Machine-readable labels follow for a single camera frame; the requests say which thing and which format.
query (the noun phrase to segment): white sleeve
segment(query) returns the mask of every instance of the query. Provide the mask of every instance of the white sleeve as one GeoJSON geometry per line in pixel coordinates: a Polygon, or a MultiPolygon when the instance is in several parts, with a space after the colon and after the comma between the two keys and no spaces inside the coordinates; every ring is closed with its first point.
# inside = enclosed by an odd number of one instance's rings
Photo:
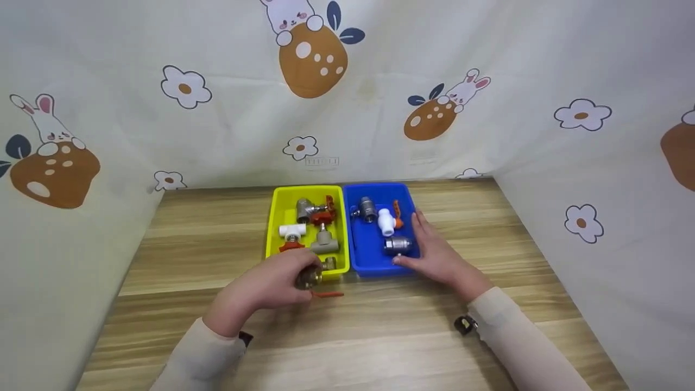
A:
{"type": "Polygon", "coordinates": [[[246,344],[241,338],[217,335],[198,318],[174,348],[150,391],[215,390],[227,370],[236,372],[246,344]]]}
{"type": "Polygon", "coordinates": [[[480,339],[500,359],[520,391],[591,391],[557,347],[494,287],[468,305],[480,339]]]}

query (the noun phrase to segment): white flower print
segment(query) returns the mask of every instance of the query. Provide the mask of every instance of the white flower print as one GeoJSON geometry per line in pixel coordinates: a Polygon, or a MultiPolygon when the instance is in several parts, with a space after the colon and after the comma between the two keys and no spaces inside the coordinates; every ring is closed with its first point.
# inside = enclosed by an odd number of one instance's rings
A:
{"type": "Polygon", "coordinates": [[[181,107],[195,109],[199,103],[210,102],[213,94],[205,86],[205,78],[198,72],[182,72],[173,65],[165,66],[162,92],[176,99],[181,107]]]}
{"type": "Polygon", "coordinates": [[[571,205],[565,211],[565,217],[565,228],[579,235],[583,241],[594,244],[603,236],[603,225],[596,220],[596,208],[593,205],[571,205]]]}
{"type": "Polygon", "coordinates": [[[695,125],[695,109],[683,114],[680,120],[683,121],[684,124],[695,125]]]}
{"type": "Polygon", "coordinates": [[[475,168],[467,168],[463,173],[456,175],[457,179],[472,179],[480,178],[482,176],[475,168]]]}
{"type": "Polygon", "coordinates": [[[318,153],[316,139],[313,136],[293,137],[287,142],[287,146],[282,149],[282,153],[292,156],[296,161],[303,160],[307,156],[318,153]]]}
{"type": "Polygon", "coordinates": [[[596,106],[588,99],[575,99],[569,107],[560,107],[555,111],[555,119],[560,127],[574,129],[583,127],[588,131],[597,131],[603,126],[603,120],[613,113],[608,106],[596,106]]]}
{"type": "Polygon", "coordinates": [[[157,180],[157,186],[154,187],[154,190],[157,191],[160,191],[162,189],[185,189],[186,187],[188,187],[185,183],[183,183],[183,175],[181,175],[181,173],[177,173],[176,171],[172,171],[170,173],[166,171],[157,171],[156,173],[154,173],[154,179],[157,180]]]}

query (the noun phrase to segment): wooden table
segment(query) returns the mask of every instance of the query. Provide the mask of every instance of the wooden table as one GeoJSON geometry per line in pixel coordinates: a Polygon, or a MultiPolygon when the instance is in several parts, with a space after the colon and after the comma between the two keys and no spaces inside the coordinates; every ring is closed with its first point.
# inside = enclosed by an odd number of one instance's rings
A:
{"type": "MultiPolygon", "coordinates": [[[[413,199],[502,287],[594,390],[627,390],[492,179],[413,182],[413,199]]],[[[215,293],[263,257],[272,189],[167,193],[133,260],[78,390],[146,390],[215,293]]],[[[360,280],[343,298],[255,314],[256,339],[225,389],[513,390],[448,289],[413,277],[360,280]]]]}

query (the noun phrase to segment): fabric backdrop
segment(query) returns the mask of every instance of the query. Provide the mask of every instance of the fabric backdrop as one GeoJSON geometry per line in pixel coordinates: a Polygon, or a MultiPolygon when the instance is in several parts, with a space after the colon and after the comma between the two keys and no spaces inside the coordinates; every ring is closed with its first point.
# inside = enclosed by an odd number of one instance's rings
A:
{"type": "Polygon", "coordinates": [[[690,0],[5,5],[3,389],[79,379],[164,191],[481,175],[629,386],[691,389],[694,17],[690,0]]]}

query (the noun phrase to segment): rabbit cartoon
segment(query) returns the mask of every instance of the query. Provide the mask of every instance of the rabbit cartoon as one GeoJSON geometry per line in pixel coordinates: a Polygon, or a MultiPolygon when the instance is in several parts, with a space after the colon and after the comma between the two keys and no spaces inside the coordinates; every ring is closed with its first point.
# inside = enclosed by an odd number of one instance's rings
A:
{"type": "Polygon", "coordinates": [[[446,94],[437,99],[439,104],[447,104],[453,102],[456,104],[454,113],[458,114],[464,110],[464,106],[470,101],[475,93],[490,85],[490,78],[483,77],[477,79],[480,71],[473,68],[466,73],[466,79],[456,86],[453,86],[446,94]]]}
{"type": "Polygon", "coordinates": [[[268,14],[272,30],[277,34],[275,42],[280,46],[292,43],[290,30],[299,23],[306,23],[311,31],[323,27],[323,18],[313,11],[307,0],[261,0],[268,14]]]}
{"type": "Polygon", "coordinates": [[[58,151],[58,142],[71,141],[75,148],[83,150],[85,144],[73,136],[53,114],[54,99],[51,95],[41,94],[36,97],[36,107],[31,106],[19,95],[10,95],[10,100],[23,112],[29,114],[39,131],[42,145],[36,151],[40,156],[51,156],[58,151]]]}

